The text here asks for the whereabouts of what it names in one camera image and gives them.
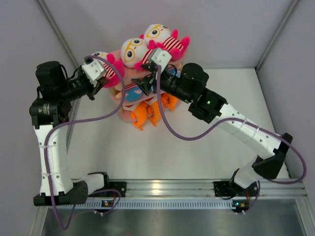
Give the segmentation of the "white glasses plush face up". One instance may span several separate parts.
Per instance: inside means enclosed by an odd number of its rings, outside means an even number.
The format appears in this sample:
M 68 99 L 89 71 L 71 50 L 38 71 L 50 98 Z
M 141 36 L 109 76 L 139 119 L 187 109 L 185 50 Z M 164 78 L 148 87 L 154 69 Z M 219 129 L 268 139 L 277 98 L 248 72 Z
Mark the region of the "white glasses plush face up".
M 105 60 L 107 60 L 109 63 L 111 63 L 115 69 L 119 72 L 119 74 L 124 77 L 125 75 L 125 65 L 122 62 L 121 59 L 116 60 L 115 56 L 111 53 L 107 53 L 107 52 L 95 52 L 92 54 L 93 56 L 98 56 L 101 58 L 104 58 Z M 106 84 L 104 84 L 104 88 L 112 88 L 114 86 L 117 86 L 121 81 L 119 76 L 117 75 L 117 73 L 106 63 L 104 63 L 101 60 L 98 60 L 102 63 L 102 65 L 104 66 L 105 70 L 106 70 L 106 74 L 104 75 L 104 80 L 107 81 Z

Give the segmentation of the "white plush face down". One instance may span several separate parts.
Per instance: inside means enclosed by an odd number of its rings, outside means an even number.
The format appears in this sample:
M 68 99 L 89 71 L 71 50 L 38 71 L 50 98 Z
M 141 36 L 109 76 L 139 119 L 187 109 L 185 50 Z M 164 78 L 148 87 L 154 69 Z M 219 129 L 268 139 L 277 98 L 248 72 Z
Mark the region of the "white plush face down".
M 121 47 L 121 60 L 128 68 L 143 70 L 141 67 L 148 63 L 148 58 L 156 48 L 155 42 L 146 42 L 140 37 L 125 41 Z

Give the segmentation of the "white glasses plush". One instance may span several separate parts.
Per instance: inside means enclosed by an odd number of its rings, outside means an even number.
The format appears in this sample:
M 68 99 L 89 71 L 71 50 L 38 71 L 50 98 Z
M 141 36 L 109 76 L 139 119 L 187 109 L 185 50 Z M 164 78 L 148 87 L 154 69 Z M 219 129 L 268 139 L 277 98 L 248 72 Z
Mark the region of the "white glasses plush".
M 163 24 L 151 24 L 145 32 L 140 35 L 148 44 L 152 42 L 155 46 L 167 51 L 173 61 L 177 61 L 183 57 L 187 47 L 190 44 L 190 37 L 185 36 L 182 39 L 178 36 L 178 30 L 170 30 Z

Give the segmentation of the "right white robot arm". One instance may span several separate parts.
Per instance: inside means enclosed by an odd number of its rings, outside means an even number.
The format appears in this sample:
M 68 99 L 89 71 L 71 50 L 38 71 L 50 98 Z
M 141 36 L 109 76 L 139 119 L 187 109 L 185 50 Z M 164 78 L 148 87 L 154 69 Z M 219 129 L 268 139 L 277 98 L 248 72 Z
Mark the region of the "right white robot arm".
M 238 168 L 229 181 L 233 195 L 242 195 L 254 182 L 277 178 L 291 148 L 293 137 L 261 128 L 238 112 L 223 96 L 207 88 L 209 75 L 196 63 L 188 63 L 179 76 L 152 64 L 144 65 L 151 74 L 132 81 L 146 94 L 168 93 L 188 103 L 197 119 L 219 127 L 256 153 L 256 158 Z

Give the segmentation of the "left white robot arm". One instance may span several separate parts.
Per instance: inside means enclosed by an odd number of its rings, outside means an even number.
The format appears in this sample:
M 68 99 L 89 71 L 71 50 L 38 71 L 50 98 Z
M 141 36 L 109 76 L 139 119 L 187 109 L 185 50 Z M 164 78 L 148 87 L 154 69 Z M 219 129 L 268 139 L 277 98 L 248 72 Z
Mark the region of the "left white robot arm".
M 78 67 L 70 79 L 58 61 L 37 66 L 37 98 L 29 109 L 41 160 L 41 187 L 33 199 L 35 206 L 79 205 L 95 192 L 100 196 L 110 193 L 111 184 L 106 172 L 90 173 L 73 182 L 67 158 L 71 102 L 85 95 L 94 99 L 103 86 L 101 78 L 105 73 L 105 68 L 97 60 Z

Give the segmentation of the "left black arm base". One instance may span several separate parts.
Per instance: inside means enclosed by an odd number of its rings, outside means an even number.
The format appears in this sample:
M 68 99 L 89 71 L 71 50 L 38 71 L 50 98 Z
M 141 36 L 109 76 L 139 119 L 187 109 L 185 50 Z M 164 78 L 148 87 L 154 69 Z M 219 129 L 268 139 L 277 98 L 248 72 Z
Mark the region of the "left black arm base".
M 106 172 L 93 172 L 88 174 L 87 180 L 90 197 L 118 197 L 118 193 L 113 191 L 104 191 L 109 189 L 117 190 L 121 197 L 126 196 L 126 182 L 110 180 Z

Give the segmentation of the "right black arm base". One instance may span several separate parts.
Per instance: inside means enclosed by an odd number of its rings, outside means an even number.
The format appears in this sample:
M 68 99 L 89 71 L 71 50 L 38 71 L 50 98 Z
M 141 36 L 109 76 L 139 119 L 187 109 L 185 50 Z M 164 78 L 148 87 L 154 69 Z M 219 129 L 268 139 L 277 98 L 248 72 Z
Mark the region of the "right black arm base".
M 239 169 L 237 169 L 230 180 L 214 181 L 214 192 L 216 197 L 229 200 L 234 197 L 255 197 L 258 193 L 257 182 L 252 183 L 247 188 L 242 188 L 234 183 L 234 177 Z

